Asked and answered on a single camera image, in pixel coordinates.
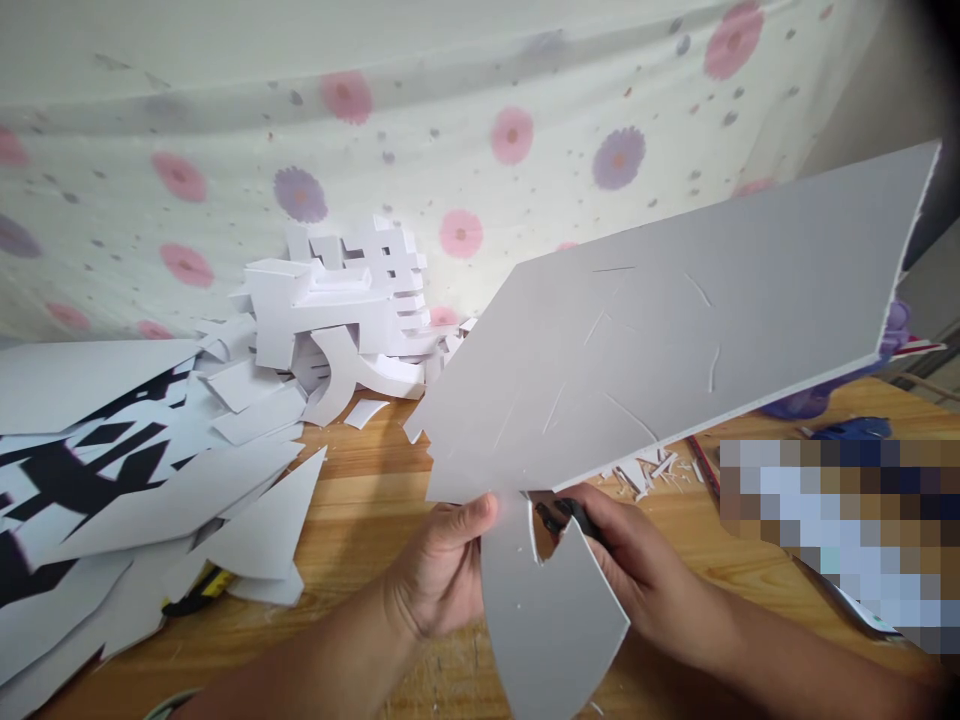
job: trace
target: pixelated area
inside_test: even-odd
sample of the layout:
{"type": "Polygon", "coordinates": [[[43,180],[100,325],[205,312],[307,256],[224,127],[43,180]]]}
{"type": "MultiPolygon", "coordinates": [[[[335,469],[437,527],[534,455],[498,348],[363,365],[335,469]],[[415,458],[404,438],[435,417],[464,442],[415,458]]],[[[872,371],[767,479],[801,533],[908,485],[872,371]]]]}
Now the pixelated area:
{"type": "Polygon", "coordinates": [[[723,441],[720,519],[926,652],[960,655],[960,442],[723,441]]]}

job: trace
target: purple object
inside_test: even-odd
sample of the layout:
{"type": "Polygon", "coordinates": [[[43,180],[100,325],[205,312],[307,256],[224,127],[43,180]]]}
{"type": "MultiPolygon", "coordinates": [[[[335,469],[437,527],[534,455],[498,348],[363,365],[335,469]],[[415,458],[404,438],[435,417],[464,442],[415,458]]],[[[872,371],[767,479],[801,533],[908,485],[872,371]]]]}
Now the purple object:
{"type": "Polygon", "coordinates": [[[822,415],[830,404],[830,393],[841,385],[876,372],[890,362],[893,354],[910,340],[910,333],[907,330],[909,320],[910,308],[906,303],[894,300],[887,313],[887,325],[880,341],[879,360],[860,370],[854,370],[807,390],[788,395],[760,409],[767,415],[773,415],[782,420],[808,420],[822,415]]]}

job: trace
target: finger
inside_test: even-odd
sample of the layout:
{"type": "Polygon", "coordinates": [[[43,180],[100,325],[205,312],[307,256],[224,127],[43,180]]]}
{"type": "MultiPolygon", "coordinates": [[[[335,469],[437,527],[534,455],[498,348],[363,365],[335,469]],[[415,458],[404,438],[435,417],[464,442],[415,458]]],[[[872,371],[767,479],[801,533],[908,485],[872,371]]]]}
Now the finger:
{"type": "Polygon", "coordinates": [[[497,499],[486,493],[453,512],[436,512],[434,517],[428,541],[438,549],[452,550],[493,527],[497,519],[497,499]]]}
{"type": "Polygon", "coordinates": [[[618,503],[593,485],[581,483],[557,494],[580,503],[587,517],[600,528],[611,547],[633,546],[640,535],[648,532],[649,520],[642,510],[633,505],[618,503]]]}

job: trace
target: left hand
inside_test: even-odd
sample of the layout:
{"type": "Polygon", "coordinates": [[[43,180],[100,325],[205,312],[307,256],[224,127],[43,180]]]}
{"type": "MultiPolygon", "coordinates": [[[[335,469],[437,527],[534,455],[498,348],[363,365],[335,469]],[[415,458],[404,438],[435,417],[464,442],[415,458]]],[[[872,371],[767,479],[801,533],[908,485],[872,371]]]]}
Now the left hand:
{"type": "Polygon", "coordinates": [[[441,503],[388,568],[387,601],[418,639],[446,635],[483,615],[478,538],[496,518],[490,493],[460,507],[441,503]]]}

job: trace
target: wooden table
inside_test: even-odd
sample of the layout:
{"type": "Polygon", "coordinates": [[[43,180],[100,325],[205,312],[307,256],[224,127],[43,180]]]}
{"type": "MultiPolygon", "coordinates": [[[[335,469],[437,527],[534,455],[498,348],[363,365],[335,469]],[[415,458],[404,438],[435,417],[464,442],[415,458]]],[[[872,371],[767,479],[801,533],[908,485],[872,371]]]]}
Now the wooden table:
{"type": "MultiPolygon", "coordinates": [[[[393,401],[363,431],[342,424],[305,431],[301,460],[323,445],[328,451],[297,550],[306,591],[295,609],[223,597],[197,615],[171,621],[156,637],[106,665],[87,668],[40,716],[142,717],[165,698],[202,686],[302,630],[383,570],[428,510],[423,502],[431,465],[428,443],[421,438],[410,445],[401,430],[413,407],[393,401]]],[[[812,424],[821,427],[856,415],[890,418],[901,439],[960,438],[960,416],[872,378],[839,390],[827,414],[812,424]]],[[[700,439],[709,454],[722,438],[801,437],[800,424],[750,413],[700,439]]],[[[689,461],[684,443],[673,449],[689,461]]],[[[658,483],[641,507],[697,572],[884,665],[914,675],[934,668],[935,661],[909,643],[875,642],[861,634],[777,546],[729,535],[720,526],[713,496],[692,473],[689,477],[692,482],[681,479],[678,487],[658,483]]],[[[601,487],[617,495],[614,480],[601,487]]],[[[634,718],[701,712],[725,717],[727,706],[737,703],[710,678],[679,667],[636,638],[624,644],[593,699],[607,717],[634,718]]],[[[383,715],[509,717],[486,628],[467,628],[434,643],[383,715]]],[[[590,706],[581,713],[597,716],[590,706]]]]}

